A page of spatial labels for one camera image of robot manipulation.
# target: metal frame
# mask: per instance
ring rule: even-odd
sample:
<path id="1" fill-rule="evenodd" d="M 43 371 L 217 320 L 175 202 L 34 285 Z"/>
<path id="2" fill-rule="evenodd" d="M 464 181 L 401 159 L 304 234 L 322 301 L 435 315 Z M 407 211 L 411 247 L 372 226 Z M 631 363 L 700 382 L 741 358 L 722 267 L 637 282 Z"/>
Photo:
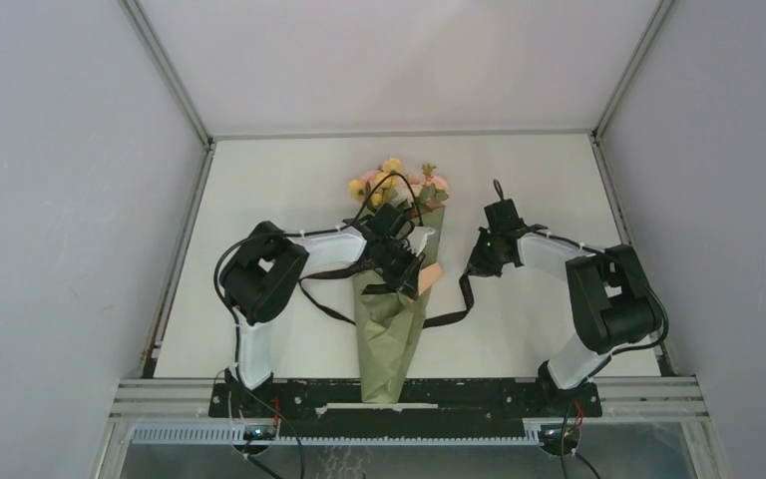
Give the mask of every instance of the metal frame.
<path id="1" fill-rule="evenodd" d="M 172 261 L 169 264 L 169 270 L 166 273 L 165 286 L 158 302 L 157 313 L 151 334 L 148 337 L 145 352 L 142 356 L 140 370 L 145 371 L 147 365 L 156 361 L 155 357 L 160 352 L 163 343 L 163 336 L 166 334 L 166 326 L 169 323 L 169 314 L 172 312 L 172 304 L 175 301 L 175 295 L 178 291 L 178 283 L 181 282 L 181 273 L 184 270 L 184 260 L 187 257 L 187 250 L 190 247 L 192 239 L 192 230 L 194 230 L 197 212 L 200 209 L 200 202 L 203 198 L 203 191 L 206 188 L 206 180 L 209 178 L 209 169 L 212 167 L 212 157 L 215 154 L 215 143 L 211 143 L 204 149 L 200 158 L 200 167 L 195 175 L 195 181 L 192 185 L 192 193 L 187 204 L 187 213 L 178 234 L 178 240 L 175 244 L 175 252 Z"/>
<path id="2" fill-rule="evenodd" d="M 533 381 L 523 378 L 521 381 Z M 586 423 L 679 423 L 699 479 L 727 478 L 721 467 L 718 446 L 711 429 L 706 404 L 694 377 L 598 378 L 603 417 Z M 95 477 L 118 478 L 131 444 L 241 444 L 243 428 L 226 418 L 207 416 L 212 401 L 210 379 L 134 379 L 120 383 L 105 430 L 104 444 L 96 458 Z M 265 425 L 272 418 L 246 418 L 247 425 Z M 543 425 L 561 422 L 555 417 L 522 421 L 517 437 L 492 439 L 379 439 L 300 438 L 312 445 L 464 445 L 538 446 L 535 434 Z M 279 437 L 263 444 L 291 445 L 291 437 Z"/>
<path id="3" fill-rule="evenodd" d="M 175 70 L 175 66 L 172 64 L 172 60 L 169 59 L 166 49 L 163 48 L 163 44 L 151 25 L 142 4 L 139 0 L 119 0 L 119 4 L 137 31 L 137 36 L 140 37 L 146 50 L 148 50 L 152 62 L 157 67 L 157 71 L 160 72 L 160 76 L 163 77 L 163 81 L 166 82 L 178 106 L 181 107 L 187 120 L 189 120 L 201 144 L 209 147 L 212 139 L 209 137 L 206 126 L 195 109 L 192 98 L 184 87 L 184 82 Z"/>
<path id="4" fill-rule="evenodd" d="M 342 134 L 293 134 L 267 136 L 222 136 L 214 139 L 198 114 L 192 98 L 175 70 L 157 32 L 146 15 L 140 0 L 119 0 L 126 16 L 148 50 L 161 77 L 191 124 L 198 139 L 204 145 L 204 155 L 198 170 L 190 198 L 187 215 L 178 238 L 176 253 L 170 264 L 168 280 L 159 304 L 158 322 L 150 338 L 148 353 L 144 360 L 151 360 L 151 352 L 162 342 L 171 305 L 180 281 L 184 258 L 192 237 L 192 229 L 200 205 L 206 179 L 212 161 L 215 141 L 262 140 L 301 138 L 357 138 L 357 137 L 422 137 L 445 135 L 548 135 L 586 133 L 591 142 L 597 167 L 609 201 L 618 235 L 621 241 L 631 243 L 631 229 L 624 215 L 620 195 L 612 180 L 608 161 L 602 151 L 602 138 L 621 100 L 636 76 L 662 25 L 676 4 L 676 0 L 660 0 L 636 45 L 629 62 L 622 72 L 614 91 L 592 131 L 570 130 L 497 130 L 497 131 L 424 131 L 424 132 L 359 132 Z M 661 351 L 667 363 L 666 349 Z M 728 478 L 719 445 L 709 420 L 705 402 L 697 381 L 693 377 L 626 377 L 598 378 L 603 417 L 587 418 L 589 423 L 680 423 L 691 461 L 697 477 Z M 211 401 L 212 380 L 206 379 L 137 379 L 123 380 L 108 418 L 102 447 L 93 468 L 94 477 L 118 478 L 125 465 L 131 444 L 214 444 L 239 442 L 241 430 L 227 419 L 207 416 Z M 246 418 L 248 425 L 268 424 L 271 418 Z M 493 440 L 454 441 L 461 445 L 520 444 L 535 445 L 538 440 L 533 431 L 543 424 L 556 424 L 556 418 L 523 420 L 522 436 Z M 311 444 L 328 445 L 385 445 L 392 441 L 352 441 L 342 438 L 306 438 Z M 275 444 L 289 442 L 277 439 Z M 450 441 L 414 440 L 395 441 L 397 444 L 434 445 Z"/>
<path id="5" fill-rule="evenodd" d="M 592 131 L 593 136 L 599 141 L 606 133 L 606 129 L 609 123 L 612 121 L 612 116 L 615 114 L 618 105 L 623 100 L 626 94 L 627 88 L 632 83 L 635 75 L 638 73 L 641 64 L 647 57 L 650 51 L 650 47 L 653 45 L 653 41 L 659 35 L 665 21 L 668 19 L 668 15 L 671 13 L 677 0 L 659 0 L 659 4 L 656 6 L 656 10 L 653 12 L 653 16 L 650 17 L 650 21 L 647 22 L 647 27 L 644 28 L 644 33 L 638 40 L 638 44 L 632 51 L 632 55 L 629 57 L 629 62 L 621 73 L 618 79 L 618 84 L 615 86 L 615 90 L 609 96 L 606 107 L 603 109 L 603 113 L 600 114 L 600 119 L 597 120 L 597 125 Z"/>

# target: white table surface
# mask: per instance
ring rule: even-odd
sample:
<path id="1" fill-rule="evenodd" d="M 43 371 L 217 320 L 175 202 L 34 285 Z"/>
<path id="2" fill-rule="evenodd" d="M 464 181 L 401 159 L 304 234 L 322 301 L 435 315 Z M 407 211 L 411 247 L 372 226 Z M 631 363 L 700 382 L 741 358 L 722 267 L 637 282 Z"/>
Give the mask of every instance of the white table surface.
<path id="1" fill-rule="evenodd" d="M 222 141 L 217 144 L 156 377 L 214 377 L 233 358 L 233 323 L 212 289 L 220 254 L 264 220 L 289 231 L 329 228 L 356 213 L 348 181 L 389 157 L 409 171 L 439 166 L 450 184 L 428 315 L 463 307 L 457 279 L 497 199 L 499 179 L 528 223 L 592 244 L 618 235 L 585 135 L 501 135 Z M 532 377 L 574 332 L 568 287 L 508 265 L 473 278 L 476 305 L 460 323 L 423 331 L 409 377 Z M 320 301 L 353 315 L 349 280 L 311 281 Z M 353 326 L 299 291 L 276 320 L 276 377 L 359 377 Z M 657 376 L 652 351 L 616 357 L 600 375 Z"/>

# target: red wire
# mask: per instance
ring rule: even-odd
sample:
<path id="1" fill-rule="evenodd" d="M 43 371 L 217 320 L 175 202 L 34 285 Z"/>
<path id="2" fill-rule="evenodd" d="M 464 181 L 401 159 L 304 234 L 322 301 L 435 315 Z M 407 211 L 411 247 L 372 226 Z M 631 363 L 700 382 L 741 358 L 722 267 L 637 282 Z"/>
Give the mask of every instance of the red wire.
<path id="1" fill-rule="evenodd" d="M 582 408 L 579 407 L 578 402 L 574 402 L 574 406 L 576 407 L 576 424 L 574 425 L 575 428 L 579 428 L 582 426 L 582 419 L 585 417 L 585 415 L 582 413 Z"/>
<path id="2" fill-rule="evenodd" d="M 280 398 L 275 397 L 274 398 L 274 410 L 277 412 L 280 412 Z M 277 414 L 274 414 L 274 421 L 271 423 L 272 427 L 277 427 L 277 423 L 279 420 L 279 416 Z"/>

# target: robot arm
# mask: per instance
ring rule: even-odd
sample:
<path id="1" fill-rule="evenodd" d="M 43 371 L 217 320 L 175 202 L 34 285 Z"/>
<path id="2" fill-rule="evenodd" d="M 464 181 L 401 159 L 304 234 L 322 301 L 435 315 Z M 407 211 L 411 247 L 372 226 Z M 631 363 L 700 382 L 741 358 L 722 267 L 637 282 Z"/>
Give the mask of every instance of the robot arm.
<path id="1" fill-rule="evenodd" d="M 379 268 L 392 289 L 417 296 L 424 259 L 421 250 L 434 230 L 415 227 L 407 236 L 407 248 L 396 238 L 407 222 L 390 205 L 373 217 L 315 235 L 288 234 L 272 222 L 263 222 L 221 267 L 233 248 L 225 253 L 216 266 L 215 288 L 234 318 L 237 313 L 244 317 L 236 323 L 235 362 L 245 387 L 252 390 L 271 377 L 268 351 L 273 320 L 286 308 L 304 275 L 362 261 Z"/>
<path id="2" fill-rule="evenodd" d="M 540 269 L 569 286 L 575 334 L 539 368 L 551 395 L 585 384 L 618 351 L 662 327 L 663 311 L 631 246 L 595 249 L 528 226 L 512 200 L 485 207 L 488 229 L 469 259 L 469 273 L 500 276 L 504 264 Z"/>

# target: green wrapping paper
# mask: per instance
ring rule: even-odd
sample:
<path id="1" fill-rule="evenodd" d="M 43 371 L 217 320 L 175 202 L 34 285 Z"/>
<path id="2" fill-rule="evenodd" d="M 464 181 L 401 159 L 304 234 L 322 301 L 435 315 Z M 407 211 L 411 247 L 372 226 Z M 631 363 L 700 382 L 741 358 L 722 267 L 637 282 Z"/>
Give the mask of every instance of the green wrapping paper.
<path id="1" fill-rule="evenodd" d="M 445 208 L 423 214 L 424 225 L 436 229 L 424 248 L 424 268 L 436 262 Z M 401 395 L 424 320 L 427 318 L 427 289 L 415 301 L 400 293 L 363 294 L 369 284 L 383 284 L 376 271 L 353 277 L 354 320 L 363 402 L 395 403 Z"/>

